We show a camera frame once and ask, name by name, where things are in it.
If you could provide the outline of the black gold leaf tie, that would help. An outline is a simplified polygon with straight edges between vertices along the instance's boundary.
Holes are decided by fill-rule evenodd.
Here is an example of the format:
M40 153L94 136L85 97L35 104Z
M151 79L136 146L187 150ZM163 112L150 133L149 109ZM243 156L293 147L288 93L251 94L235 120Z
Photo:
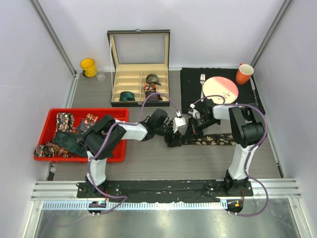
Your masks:
M235 142L231 133L224 134L207 134L202 136L194 136L190 139L183 139L181 134L174 136L165 136L164 140L168 147L182 145L228 145L235 146Z

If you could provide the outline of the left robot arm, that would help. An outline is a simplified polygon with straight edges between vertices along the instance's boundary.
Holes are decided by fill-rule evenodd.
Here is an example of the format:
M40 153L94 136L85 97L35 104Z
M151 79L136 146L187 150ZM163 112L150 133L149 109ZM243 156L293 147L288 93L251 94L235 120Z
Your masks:
M122 140L148 141L154 136L164 137L168 147L182 145L179 128L186 125L180 112L169 119L166 111L155 110L151 116L140 122L126 122L107 115L84 134L84 147L88 155L86 183L88 192L95 198L102 197L106 186L106 163Z

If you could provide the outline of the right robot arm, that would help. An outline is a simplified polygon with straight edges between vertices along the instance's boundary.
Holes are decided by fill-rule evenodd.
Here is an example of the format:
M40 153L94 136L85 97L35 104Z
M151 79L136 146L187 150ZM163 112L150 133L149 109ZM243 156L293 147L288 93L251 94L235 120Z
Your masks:
M199 117L192 113L188 118L183 140L201 138L204 129L220 124L222 119L230 121L231 134L235 142L233 160L226 171L223 189L226 194L234 196L247 187L250 163L254 152L267 135L267 123L263 114L254 105L216 105L212 99L204 99L203 113Z

